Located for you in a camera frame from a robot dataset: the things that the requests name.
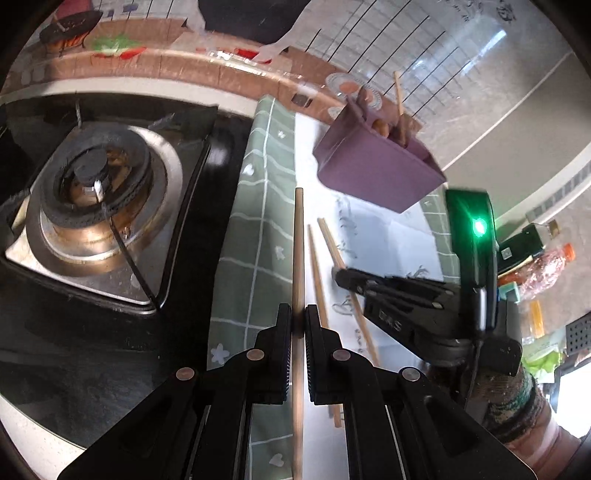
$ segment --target heart pattern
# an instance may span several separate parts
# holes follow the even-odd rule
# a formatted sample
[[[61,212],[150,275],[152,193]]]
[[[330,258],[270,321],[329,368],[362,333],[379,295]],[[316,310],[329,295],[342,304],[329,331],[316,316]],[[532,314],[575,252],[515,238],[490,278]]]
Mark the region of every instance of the heart pattern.
[[[244,167],[244,170],[242,170],[242,173],[244,175],[248,175],[249,177],[252,177],[254,172],[255,172],[255,168],[252,166],[252,163],[249,163],[246,167]]]
[[[283,466],[285,464],[285,462],[283,461],[283,455],[280,453],[276,453],[275,455],[273,455],[271,460],[269,460],[269,464],[279,467]]]

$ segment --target screw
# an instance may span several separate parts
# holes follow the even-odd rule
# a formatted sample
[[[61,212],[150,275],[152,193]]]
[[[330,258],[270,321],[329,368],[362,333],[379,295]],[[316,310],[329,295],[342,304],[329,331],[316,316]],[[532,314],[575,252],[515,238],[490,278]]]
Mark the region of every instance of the screw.
[[[252,350],[246,352],[246,358],[256,362],[257,360],[262,360],[265,358],[265,352],[259,350],[258,348],[253,348]]]
[[[421,378],[421,372],[416,368],[405,368],[402,370],[402,377],[409,382],[416,382],[419,378]]]
[[[121,230],[121,238],[123,240],[127,240],[130,236],[131,236],[131,228],[129,228],[129,225],[128,225],[125,228],[123,228],[123,230]]]
[[[195,376],[195,370],[191,367],[182,367],[177,370],[177,378],[179,380],[191,380]]]
[[[339,362],[346,362],[349,358],[351,358],[351,353],[344,348],[340,348],[333,352],[333,358]]]

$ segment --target plastic bottle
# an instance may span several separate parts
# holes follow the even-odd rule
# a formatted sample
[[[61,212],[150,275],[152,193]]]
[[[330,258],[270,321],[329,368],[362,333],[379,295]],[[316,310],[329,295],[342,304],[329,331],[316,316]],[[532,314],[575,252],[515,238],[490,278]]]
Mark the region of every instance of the plastic bottle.
[[[554,285],[566,264],[572,262],[575,257],[572,244],[565,244],[561,248],[548,250],[521,268],[503,275],[499,278],[498,284],[516,282],[519,285],[521,300],[532,300],[537,294]]]

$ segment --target black grate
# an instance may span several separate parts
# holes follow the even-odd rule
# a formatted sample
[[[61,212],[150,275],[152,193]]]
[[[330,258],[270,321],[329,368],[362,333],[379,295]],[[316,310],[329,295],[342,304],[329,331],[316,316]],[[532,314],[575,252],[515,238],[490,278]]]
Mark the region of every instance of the black grate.
[[[591,313],[566,326],[566,353],[574,355],[591,346]]]

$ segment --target burner cap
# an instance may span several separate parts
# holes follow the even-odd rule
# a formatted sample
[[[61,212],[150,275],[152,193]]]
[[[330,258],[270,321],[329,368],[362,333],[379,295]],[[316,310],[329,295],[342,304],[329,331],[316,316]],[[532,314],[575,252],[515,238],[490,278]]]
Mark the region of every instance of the burner cap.
[[[95,180],[101,183],[109,176],[107,151],[94,148],[83,153],[73,163],[74,176],[85,187],[92,187]]]
[[[150,149],[125,125],[89,126],[61,147],[40,178],[41,207],[56,226],[85,228],[105,220],[96,199],[76,201],[85,194],[80,185],[91,187],[109,176],[111,188],[103,200],[109,216],[150,187]]]

